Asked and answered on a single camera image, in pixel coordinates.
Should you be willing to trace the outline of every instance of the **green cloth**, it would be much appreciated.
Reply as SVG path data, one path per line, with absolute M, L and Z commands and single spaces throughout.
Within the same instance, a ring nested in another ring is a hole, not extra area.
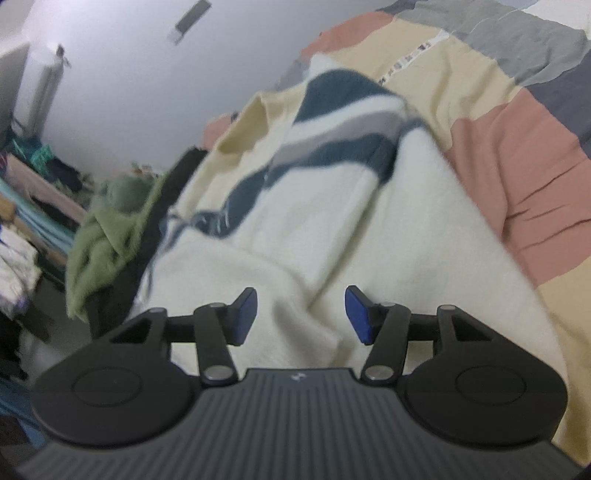
M 88 297 L 110 285 L 136 256 L 165 178 L 121 177 L 103 185 L 93 198 L 68 255 L 66 307 L 70 317 L 87 322 Z

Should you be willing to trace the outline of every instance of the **white label strip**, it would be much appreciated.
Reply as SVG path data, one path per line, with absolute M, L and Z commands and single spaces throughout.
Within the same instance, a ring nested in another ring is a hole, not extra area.
M 383 77 L 381 77 L 378 80 L 378 85 L 383 85 L 384 83 L 386 83 L 387 81 L 389 81 L 389 79 L 392 78 L 392 76 L 395 73 L 398 73 L 401 70 L 404 70 L 412 62 L 414 62 L 421 53 L 426 52 L 427 50 L 429 50 L 433 46 L 437 45 L 442 40 L 445 40 L 446 38 L 449 38 L 449 33 L 446 32 L 445 30 L 440 30 L 437 33 L 437 35 L 435 35 L 433 38 L 430 38 L 426 42 L 421 43 L 411 53 L 409 53 L 408 55 L 402 57 L 394 65 L 392 65 L 392 68 L 390 68 L 388 70 L 388 73 L 386 73 L 386 75 L 384 75 Z

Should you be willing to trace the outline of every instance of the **patchwork bedspread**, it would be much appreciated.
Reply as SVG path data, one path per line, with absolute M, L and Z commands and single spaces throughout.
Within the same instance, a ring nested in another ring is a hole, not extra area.
M 583 0 L 398 0 L 321 34 L 278 84 L 299 83 L 323 52 L 425 119 L 553 320 L 570 396 L 558 443 L 580 463 L 591 461 L 590 14 Z

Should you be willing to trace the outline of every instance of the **silver screw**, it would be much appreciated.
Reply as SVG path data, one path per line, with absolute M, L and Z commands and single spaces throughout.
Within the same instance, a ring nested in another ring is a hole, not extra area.
M 234 370 L 226 365 L 213 365 L 208 367 L 203 375 L 212 382 L 223 382 L 228 380 L 234 374 Z
M 386 365 L 372 365 L 365 369 L 365 376 L 370 380 L 388 380 L 394 376 L 394 370 Z

